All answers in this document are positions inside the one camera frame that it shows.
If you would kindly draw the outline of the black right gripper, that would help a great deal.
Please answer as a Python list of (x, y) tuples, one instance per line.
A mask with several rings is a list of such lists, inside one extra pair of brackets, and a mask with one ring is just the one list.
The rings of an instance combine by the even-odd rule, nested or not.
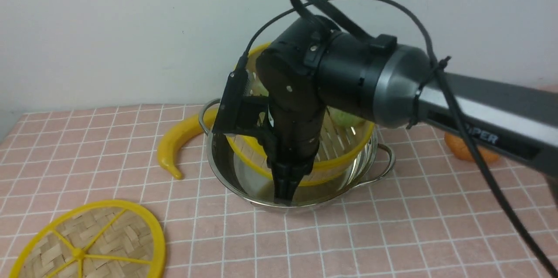
[(317, 95), (268, 95), (263, 141), (274, 183), (273, 201), (291, 204), (301, 181), (313, 170), (325, 104)]

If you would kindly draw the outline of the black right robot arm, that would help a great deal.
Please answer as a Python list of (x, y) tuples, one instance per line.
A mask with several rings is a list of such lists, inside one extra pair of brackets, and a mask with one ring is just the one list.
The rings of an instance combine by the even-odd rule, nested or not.
[[(385, 35), (379, 46), (336, 30), (323, 41), (317, 37), (299, 18), (255, 61), (257, 77), (269, 92), (276, 161), (298, 165), (315, 157), (327, 106), (386, 128), (423, 122), (458, 133), (423, 50)], [(557, 199), (557, 94), (441, 75), (474, 141), (542, 173)]]

